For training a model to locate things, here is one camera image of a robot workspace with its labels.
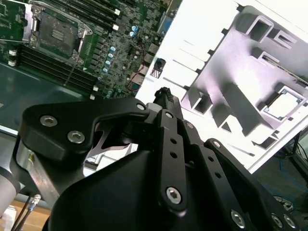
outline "rectangular cutout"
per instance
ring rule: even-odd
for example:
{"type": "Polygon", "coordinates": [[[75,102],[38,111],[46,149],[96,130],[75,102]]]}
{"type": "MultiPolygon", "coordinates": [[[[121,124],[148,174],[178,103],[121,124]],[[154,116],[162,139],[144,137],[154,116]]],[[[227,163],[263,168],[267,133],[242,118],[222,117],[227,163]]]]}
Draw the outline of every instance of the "rectangular cutout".
{"type": "Polygon", "coordinates": [[[272,29],[272,31],[268,35],[269,38],[271,38],[274,42],[279,44],[280,46],[291,49],[292,44],[296,43],[296,39],[288,35],[282,30],[278,29],[272,29]]]}
{"type": "Polygon", "coordinates": [[[226,130],[226,131],[228,131],[228,132],[230,132],[230,133],[232,133],[231,132],[231,129],[230,129],[230,127],[229,127],[229,125],[228,125],[228,123],[226,122],[226,123],[224,123],[224,125],[223,126],[221,126],[221,128],[222,129],[224,129],[224,130],[226,130]]]}
{"type": "Polygon", "coordinates": [[[270,30],[270,25],[266,24],[262,20],[258,20],[249,33],[249,37],[253,40],[260,41],[266,36],[270,30]]]}
{"type": "Polygon", "coordinates": [[[261,144],[257,144],[257,143],[254,143],[253,144],[255,146],[259,146],[265,150],[269,149],[277,140],[273,139],[272,137],[268,137],[263,143],[261,144]]]}
{"type": "Polygon", "coordinates": [[[241,16],[237,29],[257,42],[263,42],[274,23],[262,15],[247,13],[241,16]]]}
{"type": "Polygon", "coordinates": [[[209,97],[202,96],[201,101],[194,108],[196,111],[205,114],[213,106],[209,97]]]}

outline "cable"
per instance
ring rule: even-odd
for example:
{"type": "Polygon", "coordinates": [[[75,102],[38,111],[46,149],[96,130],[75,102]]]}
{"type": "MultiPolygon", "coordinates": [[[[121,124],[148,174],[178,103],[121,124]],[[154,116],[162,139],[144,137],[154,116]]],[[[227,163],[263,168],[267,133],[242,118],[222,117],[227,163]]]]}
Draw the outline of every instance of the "cable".
{"type": "Polygon", "coordinates": [[[136,74],[134,74],[134,76],[130,79],[129,83],[127,84],[127,89],[130,90],[130,91],[132,91],[132,92],[134,92],[134,91],[136,91],[136,90],[138,90],[138,89],[135,89],[135,90],[132,89],[132,88],[130,87],[130,84],[132,83],[133,79],[134,79],[138,74],[140,74],[140,72],[144,69],[145,56],[144,56],[144,48],[143,48],[142,43],[140,44],[140,47],[141,47],[141,49],[142,49],[142,68],[140,68],[140,69],[136,72],[136,74]]]}
{"type": "Polygon", "coordinates": [[[13,224],[13,226],[12,226],[11,231],[14,231],[14,229],[16,228],[17,223],[19,222],[20,218],[22,217],[22,215],[23,215],[23,213],[24,213],[24,211],[25,211],[25,209],[26,209],[26,207],[27,207],[27,205],[28,205],[30,199],[31,199],[31,196],[29,196],[28,199],[26,200],[26,202],[25,202],[25,204],[24,204],[24,207],[23,207],[22,210],[20,211],[20,214],[18,215],[16,221],[14,222],[14,224],[13,224]]]}
{"type": "Polygon", "coordinates": [[[14,231],[21,231],[22,227],[24,226],[28,216],[30,215],[30,213],[32,212],[32,210],[28,209],[28,211],[26,212],[26,215],[23,217],[23,219],[20,221],[20,223],[18,224],[18,226],[16,227],[16,229],[14,231]]]}
{"type": "Polygon", "coordinates": [[[11,231],[21,231],[22,227],[24,226],[28,216],[30,215],[30,213],[33,211],[33,209],[35,208],[35,206],[38,204],[38,202],[40,201],[41,196],[39,194],[35,195],[29,205],[28,211],[26,212],[25,216],[23,217],[23,219],[20,221],[20,223],[18,224],[18,226],[16,227],[16,229],[12,229],[11,231]]]}
{"type": "Polygon", "coordinates": [[[304,154],[305,154],[305,156],[306,156],[306,158],[307,158],[307,161],[308,161],[308,156],[307,156],[307,153],[306,153],[305,149],[303,148],[303,146],[300,145],[300,143],[297,143],[297,145],[298,145],[299,147],[301,147],[301,149],[303,150],[303,152],[304,152],[304,154]]]}

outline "black ram slot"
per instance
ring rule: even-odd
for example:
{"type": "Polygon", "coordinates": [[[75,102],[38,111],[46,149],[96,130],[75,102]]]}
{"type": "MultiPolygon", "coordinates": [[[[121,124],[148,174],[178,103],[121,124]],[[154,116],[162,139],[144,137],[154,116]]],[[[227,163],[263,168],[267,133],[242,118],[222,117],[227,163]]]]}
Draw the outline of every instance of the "black ram slot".
{"type": "Polygon", "coordinates": [[[102,4],[99,4],[98,2],[91,1],[91,0],[81,0],[84,4],[89,4],[91,7],[93,7],[97,12],[102,12],[108,16],[110,16],[112,19],[116,19],[118,16],[115,14],[114,10],[110,10],[105,8],[102,4]]]}
{"type": "MultiPolygon", "coordinates": [[[[50,70],[47,70],[44,66],[39,66],[37,65],[37,63],[31,64],[30,60],[28,60],[28,62],[22,61],[21,64],[22,64],[22,67],[26,67],[26,68],[33,69],[33,70],[39,70],[40,73],[43,73],[44,75],[46,75],[46,77],[56,80],[60,85],[64,84],[66,81],[66,78],[60,77],[59,75],[52,73],[50,70]]],[[[70,87],[82,90],[83,92],[86,91],[86,93],[91,93],[91,90],[92,90],[91,88],[87,88],[87,87],[84,87],[76,83],[74,80],[70,80],[67,83],[67,85],[70,87]]]]}
{"type": "MultiPolygon", "coordinates": [[[[49,64],[46,64],[46,63],[44,64],[40,61],[34,61],[32,59],[22,59],[21,64],[24,64],[24,63],[31,65],[34,68],[43,70],[44,72],[48,72],[56,77],[63,79],[64,81],[67,80],[68,75],[69,75],[69,73],[65,74],[61,72],[60,70],[55,69],[55,67],[51,67],[49,64]]],[[[82,86],[87,89],[91,89],[93,86],[93,84],[85,83],[81,81],[80,79],[75,78],[73,74],[71,75],[69,82],[74,82],[75,84],[78,84],[79,86],[82,86]]]]}
{"type": "Polygon", "coordinates": [[[109,9],[111,9],[113,11],[115,9],[117,9],[117,7],[115,5],[113,5],[113,4],[111,4],[110,2],[107,2],[107,1],[104,1],[104,0],[93,0],[93,1],[95,1],[95,2],[97,2],[99,4],[101,4],[101,5],[104,5],[104,6],[108,7],[109,9]]]}
{"type": "Polygon", "coordinates": [[[73,7],[71,6],[71,9],[69,11],[74,13],[74,14],[76,14],[76,15],[78,15],[78,16],[80,16],[80,17],[83,17],[83,18],[87,19],[88,21],[90,21],[90,22],[92,22],[92,23],[94,23],[96,25],[101,26],[102,28],[105,28],[105,29],[107,29],[109,31],[112,30],[112,26],[110,24],[108,24],[106,22],[103,22],[101,20],[97,21],[97,19],[93,19],[89,15],[86,15],[86,13],[79,11],[79,9],[76,8],[76,7],[74,7],[74,9],[73,9],[73,7]]]}
{"type": "MultiPolygon", "coordinates": [[[[63,64],[57,60],[52,59],[51,57],[48,57],[38,51],[35,51],[33,49],[23,47],[21,51],[21,62],[24,60],[31,60],[33,62],[36,62],[36,65],[33,65],[35,68],[36,66],[44,66],[44,70],[49,70],[50,72],[53,70],[53,73],[57,76],[63,76],[63,78],[66,80],[71,68],[70,66],[63,64]]],[[[93,84],[95,83],[96,78],[83,73],[80,70],[75,69],[74,72],[71,75],[70,82],[74,82],[74,84],[81,85],[84,88],[92,89],[93,84]]]]}
{"type": "Polygon", "coordinates": [[[88,13],[90,16],[96,16],[97,19],[100,19],[103,22],[108,22],[111,24],[115,23],[113,19],[106,18],[105,15],[102,15],[101,13],[96,12],[94,9],[91,9],[90,6],[87,6],[86,4],[80,3],[75,0],[70,0],[69,3],[74,5],[75,7],[82,9],[82,11],[88,13]]]}
{"type": "Polygon", "coordinates": [[[96,19],[92,19],[91,17],[89,17],[87,14],[85,14],[84,12],[80,11],[81,9],[79,9],[78,7],[74,7],[74,6],[71,6],[70,4],[66,3],[62,3],[62,2],[59,2],[59,1],[56,1],[56,0],[51,0],[51,2],[63,7],[65,9],[66,12],[71,12],[81,18],[85,18],[87,19],[89,22],[92,22],[98,26],[101,26],[102,28],[105,28],[106,30],[108,31],[112,31],[112,26],[105,23],[105,22],[100,22],[100,21],[97,21],[96,19]]]}
{"type": "MultiPolygon", "coordinates": [[[[30,50],[30,51],[23,50],[21,52],[21,54],[24,55],[24,57],[26,57],[26,58],[31,58],[33,60],[39,59],[40,62],[48,62],[48,65],[50,65],[50,66],[60,67],[60,68],[58,68],[58,70],[66,73],[67,75],[69,75],[69,73],[72,70],[72,67],[70,67],[66,64],[63,64],[63,63],[56,61],[54,59],[51,59],[49,57],[46,58],[46,57],[44,57],[44,55],[39,56],[40,55],[39,52],[33,53],[32,50],[30,50]]],[[[88,74],[86,74],[86,73],[84,73],[84,72],[82,72],[78,69],[74,70],[74,75],[76,77],[79,77],[80,79],[87,80],[90,84],[95,81],[95,77],[92,77],[92,76],[90,76],[90,75],[88,75],[88,74]]]]}
{"type": "Polygon", "coordinates": [[[120,1],[131,7],[135,7],[136,5],[136,2],[134,0],[120,0],[120,1]]]}

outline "black metal bracket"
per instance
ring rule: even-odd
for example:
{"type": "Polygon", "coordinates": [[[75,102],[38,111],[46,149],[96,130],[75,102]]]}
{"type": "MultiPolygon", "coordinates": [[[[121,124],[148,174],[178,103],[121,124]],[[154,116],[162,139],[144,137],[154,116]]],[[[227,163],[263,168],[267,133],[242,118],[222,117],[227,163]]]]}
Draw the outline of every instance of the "black metal bracket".
{"type": "Polygon", "coordinates": [[[222,143],[200,139],[169,89],[149,107],[137,99],[33,106],[19,135],[15,175],[23,182],[26,169],[55,203],[50,231],[299,230],[222,143]],[[138,151],[82,178],[91,152],[129,143],[138,151]]]}

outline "green circuit board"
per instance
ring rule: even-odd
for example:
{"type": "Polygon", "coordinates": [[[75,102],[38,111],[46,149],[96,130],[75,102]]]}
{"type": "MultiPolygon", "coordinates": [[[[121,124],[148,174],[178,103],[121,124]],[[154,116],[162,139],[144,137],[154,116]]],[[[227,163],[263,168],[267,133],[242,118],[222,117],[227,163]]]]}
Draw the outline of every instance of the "green circuit board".
{"type": "Polygon", "coordinates": [[[0,61],[83,95],[134,97],[170,2],[0,0],[0,61]]]}

